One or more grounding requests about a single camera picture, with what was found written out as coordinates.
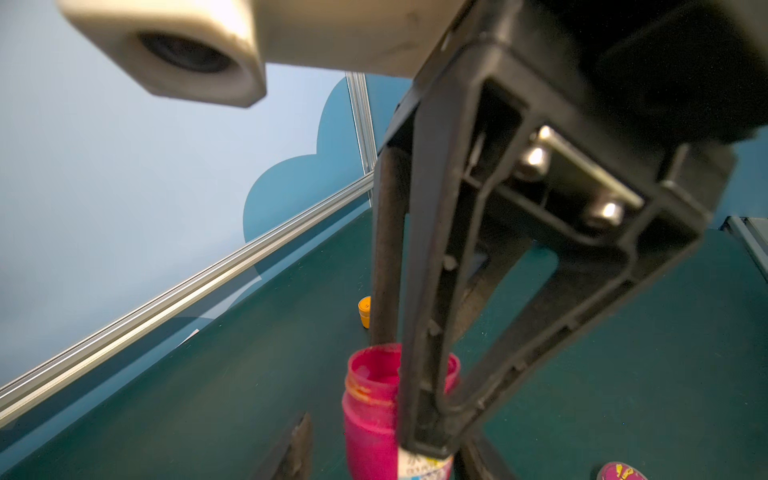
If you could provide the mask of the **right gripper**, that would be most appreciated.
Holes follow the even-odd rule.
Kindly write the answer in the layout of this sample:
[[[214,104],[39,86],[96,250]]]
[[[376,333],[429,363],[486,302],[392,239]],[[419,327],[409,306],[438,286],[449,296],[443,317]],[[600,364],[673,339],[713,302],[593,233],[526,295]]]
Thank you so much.
[[[538,113],[568,132],[590,121],[626,143],[629,157],[604,168],[668,189],[703,232],[734,168],[731,145],[767,123],[767,5],[468,1],[416,73],[383,147],[412,163],[420,102],[449,81],[485,79],[522,103],[541,85],[560,106]]]

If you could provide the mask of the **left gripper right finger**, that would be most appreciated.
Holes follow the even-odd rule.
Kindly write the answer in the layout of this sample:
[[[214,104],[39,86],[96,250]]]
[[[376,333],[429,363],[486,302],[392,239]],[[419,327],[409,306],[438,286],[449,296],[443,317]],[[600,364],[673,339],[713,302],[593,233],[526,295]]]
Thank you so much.
[[[458,480],[518,480],[497,449],[484,434],[464,442],[455,456]]]

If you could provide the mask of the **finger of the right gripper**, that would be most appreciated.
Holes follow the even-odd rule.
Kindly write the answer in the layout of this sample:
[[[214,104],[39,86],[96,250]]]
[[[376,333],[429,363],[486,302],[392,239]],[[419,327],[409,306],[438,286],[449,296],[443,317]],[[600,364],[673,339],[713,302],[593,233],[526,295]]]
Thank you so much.
[[[371,345],[397,339],[410,185],[411,156],[396,147],[383,147],[374,171]]]
[[[500,82],[439,85],[419,104],[413,140],[409,290],[398,440],[445,458],[524,379],[699,239],[701,216],[668,189],[604,168],[624,142],[580,120],[568,132]],[[500,337],[446,386],[456,339],[533,246],[557,266]]]

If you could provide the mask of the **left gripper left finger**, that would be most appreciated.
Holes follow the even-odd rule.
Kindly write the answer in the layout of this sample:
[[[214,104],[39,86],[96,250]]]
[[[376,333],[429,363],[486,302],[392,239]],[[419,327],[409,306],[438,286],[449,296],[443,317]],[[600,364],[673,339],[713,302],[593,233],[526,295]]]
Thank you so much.
[[[311,473],[313,424],[303,413],[273,446],[251,475],[253,480],[308,480]]]

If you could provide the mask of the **magenta paint jar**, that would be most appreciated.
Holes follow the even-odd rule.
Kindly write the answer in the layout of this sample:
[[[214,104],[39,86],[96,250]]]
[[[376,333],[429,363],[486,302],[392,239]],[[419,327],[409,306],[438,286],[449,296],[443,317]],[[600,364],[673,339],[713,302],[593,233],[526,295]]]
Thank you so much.
[[[402,346],[354,353],[342,397],[348,470],[354,480],[448,479],[453,459],[408,452],[396,439]]]

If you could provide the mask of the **orange paint jar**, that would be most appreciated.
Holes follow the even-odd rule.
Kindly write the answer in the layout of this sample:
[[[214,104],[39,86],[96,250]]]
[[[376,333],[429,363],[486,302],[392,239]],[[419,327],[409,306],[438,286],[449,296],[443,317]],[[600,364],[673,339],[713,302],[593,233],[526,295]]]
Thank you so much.
[[[361,325],[368,330],[371,323],[371,297],[366,296],[358,302],[358,313]]]

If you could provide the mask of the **magenta jar lid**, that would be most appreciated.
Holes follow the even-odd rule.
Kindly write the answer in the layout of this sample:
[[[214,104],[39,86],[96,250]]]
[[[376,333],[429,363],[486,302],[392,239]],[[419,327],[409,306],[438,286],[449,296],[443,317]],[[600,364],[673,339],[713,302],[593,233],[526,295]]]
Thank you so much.
[[[597,480],[647,480],[647,477],[634,467],[623,462],[609,462],[603,465]]]

